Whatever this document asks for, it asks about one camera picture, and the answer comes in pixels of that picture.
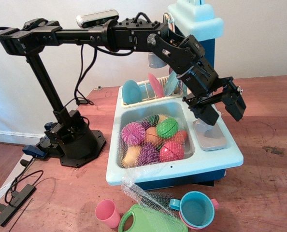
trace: blue plate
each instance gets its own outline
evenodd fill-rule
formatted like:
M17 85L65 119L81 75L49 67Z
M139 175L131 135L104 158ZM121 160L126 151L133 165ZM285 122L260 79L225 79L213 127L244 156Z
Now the blue plate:
M128 80L122 87L122 99L126 104L134 104L143 100L143 95L138 84Z
M167 83L164 89L164 95L166 97L170 96L174 90L178 87L179 80L176 78L177 74L175 71L172 71L168 77Z

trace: mug handle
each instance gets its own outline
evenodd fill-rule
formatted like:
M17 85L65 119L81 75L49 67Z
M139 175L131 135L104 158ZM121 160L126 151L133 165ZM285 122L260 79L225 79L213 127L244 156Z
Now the mug handle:
M215 209L218 209L218 208L220 207L219 202L217 202L217 200L216 200L215 198L211 199L211 202L212 202L213 207L214 207Z
M171 201L169 202L169 207L174 210L180 210L180 200L171 199Z
M130 230L131 230L133 224L130 226L130 228L129 228L128 230L124 231L124 224L125 224L126 220L127 220L130 216L133 216L133 224L134 224L134 222L135 222L135 214L133 213L132 210L129 210L129 211L127 211L127 212L125 213L125 215L122 216L121 221L120 221L120 223L119 223L118 232L127 232L127 231L130 231Z

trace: wood grain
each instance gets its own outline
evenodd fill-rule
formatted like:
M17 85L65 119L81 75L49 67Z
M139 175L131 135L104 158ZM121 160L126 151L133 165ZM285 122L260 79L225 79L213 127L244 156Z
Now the wood grain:
M0 143L0 187L22 157L22 145Z
M227 169L214 187L189 184L161 191L181 198L198 190L216 198L221 207L203 232L287 232L287 76L237 79L235 83L244 89L247 109L243 119L234 121L222 104L217 108L244 155L244 164ZM89 98L97 107L79 109L91 120L91 128L105 135L107 144L100 157L80 169L61 167L57 159L36 161L29 173L44 170L36 192L26 209L5 228L0 227L0 232L117 231L94 215L96 205L106 198L116 202L121 214L135 203L120 186L109 186L105 180L117 91L117 87L92 91Z

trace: light blue sink frame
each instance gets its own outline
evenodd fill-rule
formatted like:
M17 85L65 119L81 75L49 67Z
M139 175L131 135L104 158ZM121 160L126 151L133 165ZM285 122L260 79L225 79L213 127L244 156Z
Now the light blue sink frame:
M203 151L193 130L193 122L197 119L188 109L188 105L182 102L181 97L139 104L130 108L123 107L122 103L122 87L120 87L106 172L106 181L109 185L121 185L122 177L126 173L131 177L137 177L136 183L145 190L213 181L224 177L227 168L243 164L244 157L221 117L217 123L227 139L226 147ZM120 131L128 123L152 114L172 116L178 120L179 125L183 125L188 133L185 158L136 168L122 168L118 155Z

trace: mesh bag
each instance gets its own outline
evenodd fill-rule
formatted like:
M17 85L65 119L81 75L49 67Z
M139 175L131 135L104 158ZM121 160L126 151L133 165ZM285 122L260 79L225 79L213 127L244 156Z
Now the mesh bag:
M188 228L179 218L179 214L169 207L169 193L144 191L127 175L122 180L122 190L133 198L143 209L146 222L152 232L187 232Z
M127 124L119 136L119 159L124 168L181 160L187 132L166 115L150 115Z

